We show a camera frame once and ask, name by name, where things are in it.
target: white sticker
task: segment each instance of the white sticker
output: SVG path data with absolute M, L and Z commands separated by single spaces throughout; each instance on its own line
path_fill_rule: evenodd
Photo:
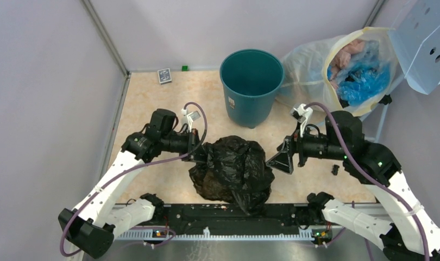
M 228 101 L 230 102 L 230 107 L 234 109 L 234 107 L 235 107 L 234 99 L 232 99 L 231 97 L 228 97 Z

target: beige tabletop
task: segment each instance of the beige tabletop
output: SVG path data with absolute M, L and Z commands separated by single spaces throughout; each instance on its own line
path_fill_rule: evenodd
M 290 108 L 278 102 L 273 104 L 267 120 L 254 129 L 240 127 L 232 122 L 225 109 L 218 71 L 172 72 L 172 82 L 164 85 L 159 84 L 155 72 L 132 73 L 110 163 L 116 158 L 126 137 L 142 129 L 149 122 L 153 111 L 164 108 L 180 116 L 181 108 L 188 101 L 199 103 L 206 113 L 206 142 L 215 142 L 229 135 L 255 140 L 265 150 L 267 159 L 276 154 L 276 147 L 296 126 L 296 120 L 288 113 Z M 312 122 L 324 119 L 323 113 L 316 112 L 313 115 Z M 203 121 L 196 121 L 194 127 L 201 132 L 204 129 Z M 157 159 L 174 156 L 177 155 L 163 152 Z M 297 162 L 298 156 L 295 155 L 294 164 Z M 338 176 L 332 175 L 334 164 L 341 165 L 341 162 L 308 159 L 306 165 L 296 168 L 292 175 L 273 170 L 275 180 L 267 202 L 303 203 L 309 193 L 320 191 L 332 194 L 344 202 L 375 202 L 374 196 L 357 179 L 348 175 L 343 167 Z M 152 193 L 166 203 L 215 203 L 196 193 L 188 175 L 188 169 L 192 166 L 194 163 L 182 161 L 150 166 L 133 180 L 118 202 L 123 203 L 130 198 Z

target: trash can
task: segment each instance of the trash can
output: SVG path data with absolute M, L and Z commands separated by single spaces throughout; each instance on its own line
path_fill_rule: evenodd
M 244 49 L 229 55 L 220 67 L 230 119 L 255 128 L 268 117 L 284 80 L 281 62 L 272 54 Z

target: black plastic bag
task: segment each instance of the black plastic bag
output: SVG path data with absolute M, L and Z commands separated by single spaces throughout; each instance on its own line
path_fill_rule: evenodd
M 237 204 L 246 214 L 262 211 L 274 175 L 265 165 L 265 151 L 256 141 L 228 136 L 203 144 L 207 163 L 189 170 L 196 192 L 207 200 Z

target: white wall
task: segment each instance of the white wall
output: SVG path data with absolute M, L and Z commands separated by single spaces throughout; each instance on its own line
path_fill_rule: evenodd
M 80 1 L 0 1 L 0 261 L 62 260 L 122 84 Z
M 399 8 L 389 1 L 376 24 L 393 21 Z M 391 97 L 380 141 L 396 155 L 412 191 L 440 226 L 440 86 L 423 95 L 403 81 Z M 379 112 L 367 119 L 367 131 L 376 128 Z
M 278 58 L 360 29 L 376 0 L 92 1 L 129 70 L 219 68 L 233 51 Z

